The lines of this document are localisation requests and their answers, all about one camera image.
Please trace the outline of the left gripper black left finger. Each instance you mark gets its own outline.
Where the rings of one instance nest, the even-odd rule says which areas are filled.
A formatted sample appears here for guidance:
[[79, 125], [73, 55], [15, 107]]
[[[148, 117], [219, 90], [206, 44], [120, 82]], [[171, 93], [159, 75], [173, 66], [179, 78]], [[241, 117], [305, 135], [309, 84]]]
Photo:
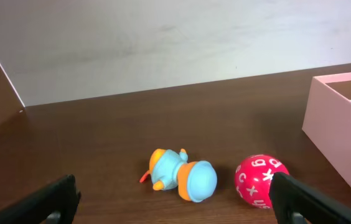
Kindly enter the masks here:
[[57, 223], [72, 223], [81, 199], [74, 175], [60, 179], [0, 210], [0, 223], [41, 223], [57, 212]]

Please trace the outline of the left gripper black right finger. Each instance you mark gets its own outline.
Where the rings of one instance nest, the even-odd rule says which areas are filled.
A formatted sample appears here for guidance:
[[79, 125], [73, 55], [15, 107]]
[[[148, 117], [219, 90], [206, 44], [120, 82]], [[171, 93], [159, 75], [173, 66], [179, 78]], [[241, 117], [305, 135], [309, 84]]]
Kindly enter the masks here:
[[351, 209], [283, 172], [273, 175], [269, 197], [279, 224], [351, 224]]

